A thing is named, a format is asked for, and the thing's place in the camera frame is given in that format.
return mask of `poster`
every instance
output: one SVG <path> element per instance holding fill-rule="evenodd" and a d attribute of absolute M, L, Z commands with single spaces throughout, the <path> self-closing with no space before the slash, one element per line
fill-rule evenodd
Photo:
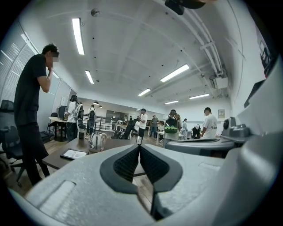
<path fill-rule="evenodd" d="M 218 110 L 218 118 L 225 118 L 225 109 Z"/>

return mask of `wooden floor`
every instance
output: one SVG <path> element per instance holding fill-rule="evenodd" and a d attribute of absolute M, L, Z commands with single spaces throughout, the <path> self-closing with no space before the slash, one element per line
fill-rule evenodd
<path fill-rule="evenodd" d="M 156 145 L 156 140 L 153 137 L 148 137 L 148 133 L 145 132 L 145 136 L 144 139 L 148 140 L 150 143 L 152 143 L 153 145 Z M 50 142 L 47 142 L 45 144 L 46 150 L 49 154 L 51 154 L 52 152 L 56 151 L 57 149 L 59 149 L 61 146 L 65 145 L 67 143 L 66 142 L 57 142 L 55 140 L 51 140 Z M 1 154 L 0 157 L 6 162 L 13 162 L 14 159 L 6 159 L 5 154 Z M 2 162 L 0 162 L 0 168 L 1 168 L 1 175 L 2 178 L 4 179 L 4 181 L 7 184 L 7 187 L 10 189 L 15 190 L 16 192 L 18 192 L 20 195 L 25 196 L 28 191 L 32 188 L 32 185 L 30 183 L 30 180 L 27 176 L 27 172 L 24 171 L 24 173 L 22 174 L 19 182 L 21 183 L 22 187 L 20 188 L 17 183 L 16 183 L 16 177 L 17 177 L 17 173 L 19 172 L 19 168 L 15 168 L 15 173 L 11 171 L 11 169 L 6 169 L 4 164 Z M 39 175 L 41 176 L 41 178 L 44 178 L 43 172 L 40 168 L 40 166 L 38 165 L 38 171 L 39 171 Z M 147 210 L 150 209 L 151 206 L 151 199 L 152 199 L 152 185 L 150 183 L 150 181 L 148 180 L 147 176 L 138 176 L 135 177 L 133 180 L 133 184 L 135 184 L 136 186 L 139 187 L 139 198 L 141 200 L 141 202 L 144 204 L 145 208 Z"/>

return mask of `ceiling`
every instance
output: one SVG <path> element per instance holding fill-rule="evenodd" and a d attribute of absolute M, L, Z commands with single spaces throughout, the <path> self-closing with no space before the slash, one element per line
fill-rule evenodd
<path fill-rule="evenodd" d="M 97 17 L 91 15 L 93 8 L 100 11 Z M 115 96 L 163 107 L 166 102 L 184 102 L 204 93 L 218 95 L 205 80 L 214 71 L 186 25 L 189 19 L 177 16 L 161 0 L 39 0 L 26 14 L 32 14 L 45 40 L 58 46 L 60 67 L 79 86 L 78 96 L 83 90 L 89 99 L 96 99 L 96 92 L 109 96 L 109 102 Z M 78 54 L 73 18 L 81 18 L 85 55 Z M 198 28 L 193 28 L 200 36 Z M 36 33 L 27 34 L 38 49 L 46 45 Z M 190 69 L 160 81 L 184 64 Z M 94 85 L 85 70 L 91 72 Z M 147 88 L 152 91 L 138 97 Z"/>

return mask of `wooden desk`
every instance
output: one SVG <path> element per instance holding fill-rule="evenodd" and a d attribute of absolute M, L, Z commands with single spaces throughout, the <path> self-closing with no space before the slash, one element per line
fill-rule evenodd
<path fill-rule="evenodd" d="M 60 140 L 57 138 L 57 124 L 55 124 L 55 136 L 54 136 L 54 140 L 56 140 L 56 141 L 66 141 L 67 140 L 67 138 L 66 138 L 66 125 L 67 125 L 67 121 L 65 121 L 65 120 L 61 120 L 60 118 L 57 118 L 57 117 L 49 117 L 49 119 L 51 120 L 51 121 L 55 121 L 55 122 L 57 122 L 60 126 L 61 126 L 61 131 L 60 131 Z M 63 130 L 62 130 L 62 128 L 65 128 L 65 131 L 64 131 L 64 134 L 65 134 L 65 136 L 64 136 L 64 139 L 63 139 Z"/>
<path fill-rule="evenodd" d="M 160 136 L 160 135 L 164 135 L 164 131 L 161 131 L 161 132 L 158 131 L 158 132 L 157 132 L 156 145 L 158 145 L 158 140 L 159 140 L 159 136 Z"/>
<path fill-rule="evenodd" d="M 135 143 L 136 143 L 136 139 L 110 139 L 108 138 L 104 145 L 104 150 L 109 150 L 114 147 L 121 147 L 121 146 L 135 144 Z M 57 151 L 45 157 L 42 160 L 43 163 L 56 170 L 62 168 L 64 165 L 68 164 L 71 161 L 71 160 L 67 160 L 65 158 L 60 157 L 60 155 L 68 148 L 78 150 L 78 151 L 88 152 L 88 141 L 86 139 L 79 139 L 77 137 L 71 142 L 61 147 L 60 149 L 58 149 Z"/>

